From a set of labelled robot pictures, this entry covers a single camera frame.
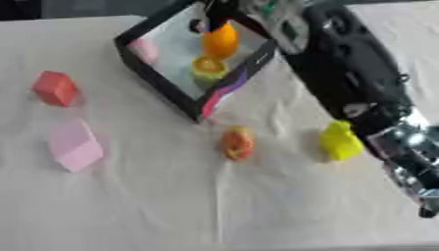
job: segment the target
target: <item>robotic hand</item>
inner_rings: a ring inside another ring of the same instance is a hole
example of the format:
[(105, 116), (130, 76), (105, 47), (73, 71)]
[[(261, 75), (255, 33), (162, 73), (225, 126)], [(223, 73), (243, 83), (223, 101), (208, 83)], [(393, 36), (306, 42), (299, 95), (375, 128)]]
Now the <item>robotic hand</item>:
[[(252, 0), (244, 4), (278, 42), (292, 70), (326, 111), (347, 121), (370, 154), (414, 201), (439, 212), (439, 128), (407, 95), (408, 75), (367, 27), (336, 1)], [(237, 0), (209, 0), (207, 29), (223, 25)]]

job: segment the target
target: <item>red cube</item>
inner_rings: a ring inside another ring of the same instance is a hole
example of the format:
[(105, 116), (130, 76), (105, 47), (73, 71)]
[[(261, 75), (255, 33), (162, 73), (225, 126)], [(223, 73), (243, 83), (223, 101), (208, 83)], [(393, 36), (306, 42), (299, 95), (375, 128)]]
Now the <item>red cube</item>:
[(77, 88), (68, 75), (45, 71), (33, 85), (33, 91), (49, 105), (69, 106)]

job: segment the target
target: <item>table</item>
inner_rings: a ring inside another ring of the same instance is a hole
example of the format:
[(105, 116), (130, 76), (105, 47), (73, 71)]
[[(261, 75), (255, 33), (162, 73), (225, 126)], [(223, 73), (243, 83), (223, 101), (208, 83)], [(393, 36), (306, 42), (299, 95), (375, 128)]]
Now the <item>table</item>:
[[(352, 8), (413, 75), (411, 95), (438, 122), (439, 2)], [(200, 125), (142, 89), (112, 44), (141, 20), (0, 23), (2, 249), (437, 243), (437, 220), (419, 219), (417, 206), (367, 153), (324, 162), (316, 135), (330, 117), (279, 57)], [(45, 70), (69, 74), (82, 102), (62, 109), (36, 100), (30, 87)], [(45, 140), (52, 126), (78, 116), (95, 129), (107, 154), (73, 175), (51, 159)], [(230, 163), (216, 150), (230, 124), (256, 132), (257, 152), (248, 162)]]

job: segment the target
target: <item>yellow toy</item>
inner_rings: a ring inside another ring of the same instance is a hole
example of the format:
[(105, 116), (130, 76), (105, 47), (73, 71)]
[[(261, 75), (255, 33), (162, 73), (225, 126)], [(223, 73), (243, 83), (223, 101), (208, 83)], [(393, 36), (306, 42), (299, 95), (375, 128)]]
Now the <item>yellow toy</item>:
[(226, 23), (212, 32), (205, 32), (202, 44), (204, 54), (223, 60), (238, 49), (238, 32), (230, 23)]
[(363, 144), (352, 133), (351, 125), (335, 121), (319, 137), (321, 147), (333, 160), (342, 161), (363, 151)]

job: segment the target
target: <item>foam block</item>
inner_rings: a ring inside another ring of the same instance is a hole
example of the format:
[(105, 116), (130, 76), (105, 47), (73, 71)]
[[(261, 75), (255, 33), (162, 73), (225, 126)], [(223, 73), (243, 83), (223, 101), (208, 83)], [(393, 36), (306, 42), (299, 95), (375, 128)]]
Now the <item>foam block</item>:
[(77, 88), (68, 75), (45, 71), (33, 85), (33, 91), (49, 105), (69, 106)]
[(159, 58), (159, 49), (148, 39), (134, 40), (129, 47), (146, 64), (153, 65)]
[(72, 173), (78, 173), (104, 156), (88, 124), (76, 119), (55, 128), (49, 136), (54, 158)]

